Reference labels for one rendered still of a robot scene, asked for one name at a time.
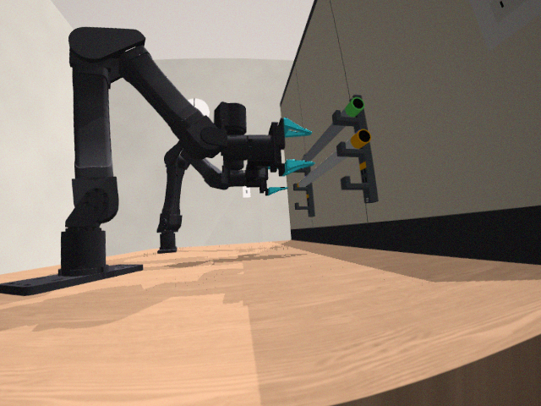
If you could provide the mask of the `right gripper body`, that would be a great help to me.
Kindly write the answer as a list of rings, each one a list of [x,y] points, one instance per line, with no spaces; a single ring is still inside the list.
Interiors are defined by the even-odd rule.
[[[248,134],[247,140],[252,142],[248,160],[272,160],[270,172],[276,173],[278,168],[281,177],[285,172],[285,163],[281,163],[281,150],[285,148],[284,118],[281,118],[279,123],[271,122],[269,135]]]

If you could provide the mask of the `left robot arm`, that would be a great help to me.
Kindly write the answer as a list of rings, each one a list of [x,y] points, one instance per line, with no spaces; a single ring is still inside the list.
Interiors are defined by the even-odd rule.
[[[245,178],[246,188],[261,187],[261,179],[265,177],[265,168],[248,170],[248,167],[246,177],[244,170],[242,170],[244,161],[226,161],[224,157],[222,171],[220,171],[206,158],[202,160],[192,158],[178,143],[165,154],[164,162],[167,168],[167,187],[164,206],[156,230],[157,233],[161,233],[161,248],[157,254],[175,253],[178,250],[174,231],[178,232],[182,225],[180,195],[183,175],[189,165],[192,165],[201,174],[204,181],[215,189],[225,190],[229,187],[242,187]]]

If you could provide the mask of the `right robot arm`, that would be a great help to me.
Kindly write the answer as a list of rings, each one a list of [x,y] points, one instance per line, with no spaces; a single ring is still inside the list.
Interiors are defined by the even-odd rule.
[[[69,34],[68,43],[73,68],[75,178],[74,209],[61,232],[61,268],[56,275],[0,283],[0,294],[42,294],[143,271],[143,265],[106,265],[106,231],[100,225],[117,215],[119,202],[112,167],[107,73],[108,88],[121,78],[129,82],[192,158],[221,153],[226,161],[247,161],[248,170],[261,170],[272,162],[246,158],[252,142],[247,140],[244,105],[222,101],[214,110],[213,123],[159,69],[140,31],[79,27]]]

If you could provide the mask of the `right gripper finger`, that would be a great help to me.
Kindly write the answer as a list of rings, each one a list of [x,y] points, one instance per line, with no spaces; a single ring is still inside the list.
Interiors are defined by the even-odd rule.
[[[305,167],[310,167],[310,166],[313,166],[313,165],[314,165],[314,162],[286,160],[286,162],[285,162],[285,172],[282,175],[282,177],[284,177],[284,176],[286,176],[286,175],[288,175],[290,173],[293,173],[293,172],[297,171],[298,169],[305,168]],[[290,170],[290,171],[287,171],[287,170]]]
[[[297,130],[297,132],[291,131],[289,129]],[[285,130],[285,138],[287,138],[287,137],[307,136],[307,135],[312,134],[311,131],[298,126],[297,124],[295,124],[294,122],[292,122],[288,118],[284,118],[284,130]]]

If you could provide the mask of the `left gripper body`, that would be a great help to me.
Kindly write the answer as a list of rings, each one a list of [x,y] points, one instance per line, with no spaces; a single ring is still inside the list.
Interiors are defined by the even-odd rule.
[[[264,191],[265,191],[265,196],[269,194],[266,180],[268,180],[268,167],[265,167],[265,177],[261,179],[261,187],[260,187],[260,194],[264,194]],[[246,178],[244,179],[244,186],[246,186]],[[267,194],[266,194],[266,190],[267,190]]]

